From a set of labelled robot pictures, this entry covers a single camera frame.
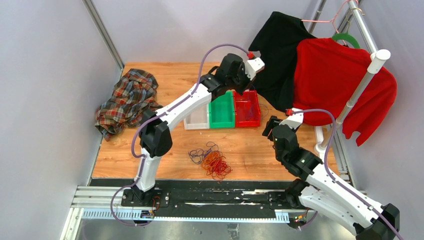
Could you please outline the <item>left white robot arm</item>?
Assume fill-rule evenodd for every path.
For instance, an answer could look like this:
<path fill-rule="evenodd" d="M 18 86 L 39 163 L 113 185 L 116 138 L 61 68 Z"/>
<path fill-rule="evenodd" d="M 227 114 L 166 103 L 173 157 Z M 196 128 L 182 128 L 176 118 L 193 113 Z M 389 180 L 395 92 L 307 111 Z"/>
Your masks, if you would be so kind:
<path fill-rule="evenodd" d="M 149 206 L 153 201 L 156 173 L 162 159 L 173 145 L 171 133 L 174 128 L 195 110 L 208 105 L 229 90 L 242 94 L 251 87 L 256 75 L 265 63 L 253 54 L 248 60 L 229 53 L 218 66 L 203 74 L 197 83 L 172 103 L 158 110 L 145 110 L 141 126 L 136 131 L 131 146 L 140 140 L 141 153 L 138 173 L 130 185 L 135 202 Z"/>

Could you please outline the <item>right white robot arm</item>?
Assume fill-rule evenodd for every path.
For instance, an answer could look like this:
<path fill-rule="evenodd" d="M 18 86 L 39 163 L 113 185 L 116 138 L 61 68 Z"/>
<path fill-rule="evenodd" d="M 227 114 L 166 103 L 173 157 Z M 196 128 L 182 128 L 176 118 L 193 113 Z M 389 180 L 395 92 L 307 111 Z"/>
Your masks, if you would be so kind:
<path fill-rule="evenodd" d="M 400 211 L 364 195 L 328 168 L 324 160 L 300 147 L 296 130 L 301 114 L 279 119 L 272 115 L 262 135 L 273 142 L 275 158 L 296 179 L 285 190 L 294 209 L 315 210 L 348 230 L 357 240 L 394 240 L 400 229 Z"/>

